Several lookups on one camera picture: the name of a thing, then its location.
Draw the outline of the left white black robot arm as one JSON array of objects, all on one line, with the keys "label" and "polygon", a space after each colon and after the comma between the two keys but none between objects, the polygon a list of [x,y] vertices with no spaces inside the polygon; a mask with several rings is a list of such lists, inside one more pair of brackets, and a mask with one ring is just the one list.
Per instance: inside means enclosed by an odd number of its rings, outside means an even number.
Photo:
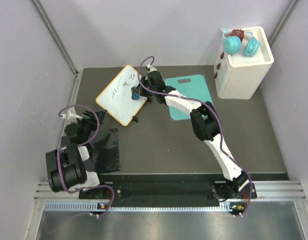
[{"label": "left white black robot arm", "polygon": [[47,181],[53,192],[90,189],[96,198],[107,194],[106,184],[100,182],[95,171],[87,171],[84,165],[93,156],[90,142],[97,136],[105,115],[105,110],[84,111],[83,116],[70,110],[59,114],[70,124],[64,129],[64,146],[45,154]]}]

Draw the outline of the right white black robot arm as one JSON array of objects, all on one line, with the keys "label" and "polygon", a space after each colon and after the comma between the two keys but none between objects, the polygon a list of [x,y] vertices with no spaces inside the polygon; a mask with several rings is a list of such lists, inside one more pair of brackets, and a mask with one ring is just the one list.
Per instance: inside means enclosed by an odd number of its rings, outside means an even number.
[{"label": "right white black robot arm", "polygon": [[132,99],[136,100],[136,96],[155,96],[158,103],[188,115],[195,136],[210,148],[223,171],[227,196],[240,197],[250,183],[250,176],[232,157],[224,140],[220,119],[211,102],[189,98],[174,87],[165,85],[156,69],[149,70],[146,76],[138,74],[137,78],[138,85],[132,88]]}]

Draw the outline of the yellow framed whiteboard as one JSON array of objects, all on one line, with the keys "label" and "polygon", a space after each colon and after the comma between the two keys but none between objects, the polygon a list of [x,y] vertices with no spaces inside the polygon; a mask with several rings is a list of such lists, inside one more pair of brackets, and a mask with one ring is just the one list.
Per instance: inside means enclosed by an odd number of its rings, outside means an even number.
[{"label": "yellow framed whiteboard", "polygon": [[96,103],[107,110],[122,126],[129,125],[146,103],[146,97],[132,99],[132,89],[139,84],[137,70],[126,65],[96,98]]}]

